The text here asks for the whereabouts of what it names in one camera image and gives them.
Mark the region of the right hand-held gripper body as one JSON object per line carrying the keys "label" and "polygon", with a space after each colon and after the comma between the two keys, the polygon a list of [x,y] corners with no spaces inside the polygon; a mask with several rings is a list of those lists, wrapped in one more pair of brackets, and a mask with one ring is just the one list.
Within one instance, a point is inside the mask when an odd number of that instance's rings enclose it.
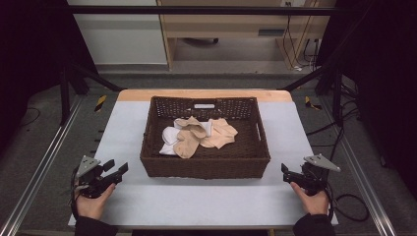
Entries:
{"label": "right hand-held gripper body", "polygon": [[301,173],[297,175],[295,182],[304,190],[308,196],[314,196],[317,192],[323,191],[328,184],[328,173],[330,171],[340,172],[341,169],[332,163],[321,153],[304,158],[301,166]]}

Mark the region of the yellow black tape strip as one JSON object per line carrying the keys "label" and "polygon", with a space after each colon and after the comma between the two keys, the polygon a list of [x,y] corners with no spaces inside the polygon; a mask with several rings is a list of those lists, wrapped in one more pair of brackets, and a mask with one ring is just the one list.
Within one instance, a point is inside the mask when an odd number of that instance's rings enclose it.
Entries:
{"label": "yellow black tape strip", "polygon": [[107,95],[102,95],[102,96],[98,99],[98,101],[97,101],[97,103],[96,103],[96,106],[95,106],[95,108],[94,108],[94,112],[98,112],[98,111],[100,111],[100,110],[101,110],[102,105],[103,105],[103,103],[104,103],[104,102],[105,102],[105,100],[106,100],[106,97],[107,97]]}
{"label": "yellow black tape strip", "polygon": [[313,104],[309,96],[305,96],[305,106],[315,110],[322,110],[323,108],[318,104]]}

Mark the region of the black frame strut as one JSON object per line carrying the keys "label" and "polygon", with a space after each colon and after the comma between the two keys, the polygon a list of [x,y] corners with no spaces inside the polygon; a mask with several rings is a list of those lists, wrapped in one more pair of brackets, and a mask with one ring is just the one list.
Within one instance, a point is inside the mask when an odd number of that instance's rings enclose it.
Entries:
{"label": "black frame strut", "polygon": [[315,87],[315,92],[317,95],[326,94],[330,89],[332,89],[331,114],[334,122],[339,127],[341,127],[343,124],[342,108],[340,104],[342,74],[336,66],[322,66],[321,68],[297,80],[296,82],[281,88],[281,90],[293,91],[316,78],[319,78],[319,81]]}
{"label": "black frame strut", "polygon": [[105,78],[101,77],[98,73],[88,70],[76,63],[68,63],[62,67],[59,73],[61,94],[61,126],[63,126],[70,118],[71,110],[69,86],[73,87],[76,94],[87,94],[89,92],[89,86],[87,85],[85,78],[90,78],[112,91],[124,90],[124,88],[110,83]]}

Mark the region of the light grey table mat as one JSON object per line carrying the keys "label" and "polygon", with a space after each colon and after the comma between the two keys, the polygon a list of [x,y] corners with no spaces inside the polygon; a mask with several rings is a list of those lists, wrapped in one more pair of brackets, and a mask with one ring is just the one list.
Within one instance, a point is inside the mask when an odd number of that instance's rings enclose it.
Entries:
{"label": "light grey table mat", "polygon": [[126,229],[279,228],[305,214],[280,166],[298,172],[312,149],[293,102],[259,104],[270,162],[260,179],[150,178],[140,162],[147,101],[115,103],[95,157],[129,170],[101,220]]}

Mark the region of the person's right hand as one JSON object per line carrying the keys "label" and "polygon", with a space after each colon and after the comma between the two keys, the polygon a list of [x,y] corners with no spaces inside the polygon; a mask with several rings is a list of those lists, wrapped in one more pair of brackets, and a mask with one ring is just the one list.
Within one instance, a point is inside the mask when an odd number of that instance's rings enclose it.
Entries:
{"label": "person's right hand", "polygon": [[317,192],[314,196],[308,196],[295,182],[291,182],[290,186],[301,200],[303,209],[307,213],[311,215],[328,214],[328,196],[324,191]]}

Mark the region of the person's left hand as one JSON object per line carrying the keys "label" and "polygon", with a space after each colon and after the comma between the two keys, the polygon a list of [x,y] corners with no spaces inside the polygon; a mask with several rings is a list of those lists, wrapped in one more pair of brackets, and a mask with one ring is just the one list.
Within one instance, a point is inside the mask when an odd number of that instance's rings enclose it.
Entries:
{"label": "person's left hand", "polygon": [[79,216],[100,220],[107,200],[115,190],[116,185],[111,184],[98,198],[89,199],[76,193],[76,206]]}

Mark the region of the beige sock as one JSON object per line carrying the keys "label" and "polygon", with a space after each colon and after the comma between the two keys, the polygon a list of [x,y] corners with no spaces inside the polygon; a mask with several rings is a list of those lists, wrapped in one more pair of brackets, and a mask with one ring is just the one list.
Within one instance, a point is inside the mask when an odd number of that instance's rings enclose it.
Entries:
{"label": "beige sock", "polygon": [[211,122],[211,135],[201,140],[201,146],[220,149],[235,142],[238,131],[229,125],[225,119],[209,119],[208,122]]}
{"label": "beige sock", "polygon": [[207,131],[203,124],[193,116],[188,119],[178,118],[174,124],[180,128],[177,143],[173,147],[174,152],[181,158],[191,158],[200,145],[200,141],[207,136]]}

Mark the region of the black curtain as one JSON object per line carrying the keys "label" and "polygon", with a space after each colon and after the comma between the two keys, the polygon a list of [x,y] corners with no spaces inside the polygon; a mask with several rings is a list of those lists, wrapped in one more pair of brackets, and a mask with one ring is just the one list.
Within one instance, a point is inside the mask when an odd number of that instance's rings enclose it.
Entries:
{"label": "black curtain", "polygon": [[417,200],[417,0],[375,0],[342,60],[377,149]]}
{"label": "black curtain", "polygon": [[59,84],[59,61],[42,21],[77,64],[96,71],[75,17],[56,9],[67,5],[67,0],[0,0],[0,152],[11,142],[29,99]]}

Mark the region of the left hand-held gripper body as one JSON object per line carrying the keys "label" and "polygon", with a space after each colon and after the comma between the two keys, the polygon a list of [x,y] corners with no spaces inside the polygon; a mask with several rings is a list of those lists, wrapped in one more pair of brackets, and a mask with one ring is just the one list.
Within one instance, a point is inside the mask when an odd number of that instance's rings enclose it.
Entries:
{"label": "left hand-held gripper body", "polygon": [[118,184],[122,176],[118,169],[102,177],[103,165],[93,157],[84,156],[80,165],[75,169],[76,188],[87,198],[98,198],[111,184]]}

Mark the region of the aluminium rail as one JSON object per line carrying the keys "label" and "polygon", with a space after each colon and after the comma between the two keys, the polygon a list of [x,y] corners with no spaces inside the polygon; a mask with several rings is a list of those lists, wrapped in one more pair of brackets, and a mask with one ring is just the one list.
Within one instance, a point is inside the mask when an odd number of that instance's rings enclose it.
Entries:
{"label": "aluminium rail", "polygon": [[349,234],[354,235],[354,230],[358,226],[366,226],[367,223],[373,223],[373,228],[377,230],[376,236],[397,236],[381,199],[365,173],[365,169],[360,165],[349,141],[344,136],[341,136],[337,147],[340,149],[341,157],[348,166],[350,176],[359,193],[359,198],[369,212],[369,217],[361,222],[348,219],[337,212],[336,216],[339,220],[339,226],[345,227]]}
{"label": "aluminium rail", "polygon": [[48,149],[43,155],[40,163],[37,165],[24,192],[20,196],[19,201],[1,227],[0,236],[15,236],[17,234],[38,190],[45,179],[45,176],[47,175],[57,153],[63,145],[84,100],[85,97],[83,95],[75,96],[75,100],[70,108],[69,117],[63,125],[59,126],[59,129],[48,146]]}

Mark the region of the black frame crossbar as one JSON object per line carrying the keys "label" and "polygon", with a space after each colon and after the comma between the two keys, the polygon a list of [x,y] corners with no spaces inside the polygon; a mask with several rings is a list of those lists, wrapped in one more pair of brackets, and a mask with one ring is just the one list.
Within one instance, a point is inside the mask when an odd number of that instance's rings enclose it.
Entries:
{"label": "black frame crossbar", "polygon": [[226,7],[226,6],[92,6],[70,5],[72,14],[118,15],[260,15],[260,16],[331,16],[339,8],[298,7]]}

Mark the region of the wooden table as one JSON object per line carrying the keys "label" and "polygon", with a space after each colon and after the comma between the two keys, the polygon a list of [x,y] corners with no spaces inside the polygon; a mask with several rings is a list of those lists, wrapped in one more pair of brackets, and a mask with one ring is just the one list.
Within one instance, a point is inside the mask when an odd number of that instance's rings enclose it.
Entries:
{"label": "wooden table", "polygon": [[291,102],[292,96],[286,90],[276,89],[124,89],[118,101],[149,101],[153,96],[215,98],[215,97],[256,97],[258,101]]}

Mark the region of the brown woven basket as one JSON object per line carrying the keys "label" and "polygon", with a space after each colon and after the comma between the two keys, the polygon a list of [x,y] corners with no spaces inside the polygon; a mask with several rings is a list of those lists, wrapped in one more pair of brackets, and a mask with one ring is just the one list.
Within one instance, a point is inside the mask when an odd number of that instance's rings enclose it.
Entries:
{"label": "brown woven basket", "polygon": [[[223,118],[237,130],[235,142],[224,147],[198,147],[189,158],[164,155],[162,131],[177,118],[198,121]],[[154,96],[140,154],[150,177],[198,179],[261,178],[270,161],[258,101],[254,97],[188,98]]]}

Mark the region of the wooden desk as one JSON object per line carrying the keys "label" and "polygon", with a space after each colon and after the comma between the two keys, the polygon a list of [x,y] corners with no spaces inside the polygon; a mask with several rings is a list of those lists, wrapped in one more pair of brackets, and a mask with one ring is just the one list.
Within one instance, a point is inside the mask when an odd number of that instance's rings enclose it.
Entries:
{"label": "wooden desk", "polygon": [[[155,0],[158,6],[333,7],[336,0]],[[178,38],[273,38],[288,69],[303,66],[309,40],[321,39],[327,16],[161,15],[169,61]]]}

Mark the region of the white cabinet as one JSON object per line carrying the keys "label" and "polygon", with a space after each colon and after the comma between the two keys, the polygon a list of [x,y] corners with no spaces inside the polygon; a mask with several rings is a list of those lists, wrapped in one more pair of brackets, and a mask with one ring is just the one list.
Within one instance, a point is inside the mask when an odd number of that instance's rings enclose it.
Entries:
{"label": "white cabinet", "polygon": [[97,65],[167,64],[159,15],[76,14]]}

